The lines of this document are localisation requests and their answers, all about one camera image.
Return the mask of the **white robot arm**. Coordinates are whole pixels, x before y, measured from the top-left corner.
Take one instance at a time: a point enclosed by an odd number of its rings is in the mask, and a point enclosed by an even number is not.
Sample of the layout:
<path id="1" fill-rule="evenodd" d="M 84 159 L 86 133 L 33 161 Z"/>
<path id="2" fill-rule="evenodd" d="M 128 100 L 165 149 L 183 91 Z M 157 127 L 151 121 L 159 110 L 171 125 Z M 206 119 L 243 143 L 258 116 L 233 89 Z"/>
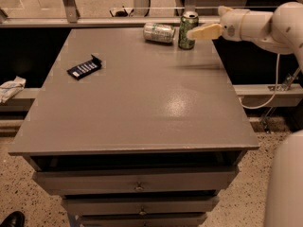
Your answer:
<path id="1" fill-rule="evenodd" d="M 191 40 L 247 41 L 280 54 L 293 54 L 303 71 L 303 4 L 288 2 L 273 12 L 218 7 L 220 22 L 197 26 Z M 303 131 L 276 148 L 268 183 L 264 227 L 303 227 Z"/>

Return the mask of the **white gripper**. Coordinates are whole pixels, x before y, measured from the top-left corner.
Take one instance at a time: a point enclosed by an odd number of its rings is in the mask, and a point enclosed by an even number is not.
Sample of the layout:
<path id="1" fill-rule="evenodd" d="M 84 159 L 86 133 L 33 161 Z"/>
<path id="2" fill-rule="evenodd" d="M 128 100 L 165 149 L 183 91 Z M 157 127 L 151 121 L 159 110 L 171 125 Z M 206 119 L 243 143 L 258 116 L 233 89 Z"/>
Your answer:
<path id="1" fill-rule="evenodd" d="M 232 9 L 218 6 L 219 24 L 197 26 L 187 32 L 190 40 L 216 40 L 221 35 L 229 41 L 241 40 L 241 24 L 248 9 Z"/>

